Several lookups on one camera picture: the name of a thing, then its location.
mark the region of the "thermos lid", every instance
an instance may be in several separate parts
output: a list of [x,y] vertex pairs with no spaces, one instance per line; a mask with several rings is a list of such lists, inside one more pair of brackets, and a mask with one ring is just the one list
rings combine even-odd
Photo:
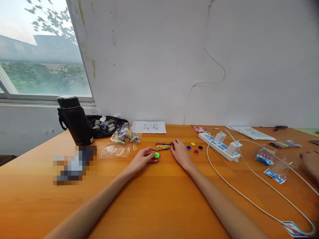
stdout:
[[76,96],[59,96],[57,101],[63,109],[80,106],[79,99]]

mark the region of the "white cable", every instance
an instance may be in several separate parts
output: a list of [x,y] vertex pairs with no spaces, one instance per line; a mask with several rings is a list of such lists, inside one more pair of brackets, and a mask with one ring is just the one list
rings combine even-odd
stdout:
[[[207,16],[207,22],[206,22],[206,34],[205,34],[205,39],[206,39],[206,36],[207,36],[207,29],[208,29],[208,23],[209,23],[209,13],[210,13],[210,9],[211,9],[211,5],[212,5],[213,1],[214,1],[214,0],[211,0],[211,1],[210,1],[209,7],[208,7],[208,16]],[[209,54],[209,52],[207,51],[207,49],[206,49],[206,41],[205,41],[205,43],[204,43],[204,48],[205,48],[206,53],[210,56],[210,58],[212,58],[212,59],[214,60],[214,62],[216,62],[218,65],[220,65],[221,68],[224,70],[224,77],[223,77],[223,79],[222,79],[221,81],[200,81],[200,82],[196,82],[195,84],[193,84],[193,86],[192,86],[192,88],[190,89],[189,94],[188,94],[188,104],[187,104],[187,106],[189,105],[189,102],[190,102],[190,93],[192,92],[192,89],[193,89],[193,87],[194,87],[196,84],[198,84],[198,83],[220,83],[220,82],[222,82],[223,80],[225,80],[225,77],[226,77],[226,70],[225,70],[225,68],[224,68],[218,61],[216,61],[216,60]],[[184,125],[185,125],[186,114],[187,114],[187,110],[186,110],[185,115],[184,115]]]
[[[232,139],[234,140],[236,146],[238,147],[238,144],[237,144],[236,140],[234,139],[234,137],[232,136],[232,134],[231,134],[227,129],[225,129],[225,130],[229,133],[229,135],[230,135],[230,136],[232,137]],[[252,142],[252,143],[254,143],[254,144],[257,144],[257,143],[255,143],[255,142],[253,142],[253,141],[246,140],[246,139],[240,139],[240,140],[238,140],[238,141],[248,141],[248,142]],[[208,144],[208,146],[207,146],[206,153],[207,153],[208,161],[209,161],[210,165],[213,167],[213,169],[215,170],[215,172],[216,172],[232,189],[234,189],[236,192],[238,192],[241,196],[243,196],[245,199],[247,199],[251,204],[253,204],[255,207],[257,207],[257,208],[258,208],[259,210],[261,210],[263,213],[267,214],[268,216],[270,216],[270,217],[273,218],[274,220],[278,221],[278,222],[281,223],[282,225],[285,225],[285,226],[289,227],[288,224],[286,224],[286,223],[284,223],[283,221],[277,219],[276,217],[272,216],[271,214],[269,214],[268,212],[264,211],[264,210],[261,209],[259,206],[257,206],[255,203],[253,203],[249,198],[247,198],[245,195],[243,195],[241,192],[239,192],[236,188],[234,188],[229,182],[227,182],[227,181],[220,175],[220,173],[214,168],[214,166],[213,166],[213,164],[211,163],[210,158],[209,158],[209,156],[208,156],[208,148],[209,148],[209,145],[211,144],[211,142],[212,142],[212,141],[210,141],[209,144]],[[303,231],[301,231],[301,230],[298,230],[298,229],[294,229],[294,230],[297,231],[297,232],[300,233],[300,234],[303,234],[303,235],[307,235],[307,236],[314,235],[315,232],[316,232],[316,228],[315,228],[314,224],[313,224],[313,223],[306,217],[306,215],[305,215],[303,212],[301,212],[291,201],[289,201],[284,195],[282,195],[282,194],[281,194],[279,191],[277,191],[273,186],[271,186],[269,183],[267,183],[262,177],[260,177],[257,173],[255,173],[255,172],[248,166],[248,164],[246,163],[246,161],[245,161],[245,159],[244,159],[244,157],[243,157],[243,155],[242,155],[241,150],[240,150],[239,147],[238,147],[238,149],[239,149],[239,152],[240,152],[240,154],[241,154],[241,156],[242,156],[242,158],[243,158],[243,161],[244,161],[244,163],[246,164],[246,166],[247,166],[255,175],[257,175],[261,180],[263,180],[268,186],[270,186],[270,187],[271,187],[272,189],[274,189],[279,195],[281,195],[287,202],[289,202],[289,203],[309,222],[309,224],[310,224],[311,227],[312,227],[312,230],[311,230],[311,232],[309,232],[309,233],[305,233],[305,232],[303,232]],[[287,165],[287,166],[288,166],[293,172],[295,172],[303,181],[305,181],[305,180],[304,180],[295,170],[293,170],[288,164],[286,164],[284,161],[282,161],[282,160],[281,160],[280,158],[278,158],[277,156],[275,156],[275,157],[276,157],[278,160],[280,160],[282,163],[284,163],[285,165]],[[306,184],[307,184],[317,195],[319,195],[318,192],[317,192],[307,181],[305,181],[305,182],[306,182]]]

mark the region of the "white wall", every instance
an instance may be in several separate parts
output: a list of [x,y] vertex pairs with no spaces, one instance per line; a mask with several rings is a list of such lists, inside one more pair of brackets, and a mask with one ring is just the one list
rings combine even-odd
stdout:
[[216,0],[207,49],[226,79],[196,85],[189,105],[192,84],[223,77],[204,50],[209,0],[70,2],[99,114],[319,127],[315,0]]
[[57,108],[0,105],[0,155],[19,156],[62,133]]

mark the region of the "hand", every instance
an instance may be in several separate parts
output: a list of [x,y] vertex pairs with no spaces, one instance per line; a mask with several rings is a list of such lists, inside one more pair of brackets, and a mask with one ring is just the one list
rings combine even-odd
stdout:
[[187,170],[190,166],[193,165],[193,163],[190,160],[184,143],[181,140],[176,139],[173,140],[171,144],[172,147],[170,148],[170,150],[175,160],[180,164],[180,166],[182,166],[183,169]]
[[302,165],[316,179],[319,179],[319,151],[307,151],[300,155]]
[[155,158],[155,153],[151,150],[155,152],[159,151],[158,149],[153,147],[141,149],[134,157],[132,162],[127,166],[127,168],[133,173],[137,173],[142,168],[144,168],[147,163],[157,163],[159,161],[159,158]]

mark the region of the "white power strip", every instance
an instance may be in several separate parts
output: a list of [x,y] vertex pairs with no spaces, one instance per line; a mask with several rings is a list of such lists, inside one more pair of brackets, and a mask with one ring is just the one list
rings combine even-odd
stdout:
[[[209,144],[210,141],[215,139],[213,136],[209,137],[207,133],[199,133],[198,137],[207,144]],[[231,161],[231,162],[233,162],[233,161],[238,162],[238,159],[241,157],[241,155],[239,153],[236,153],[233,156],[228,155],[226,153],[226,149],[228,149],[228,146],[223,144],[223,143],[216,144],[214,141],[212,141],[210,144],[210,147],[215,149],[218,153],[223,155],[228,161]]]

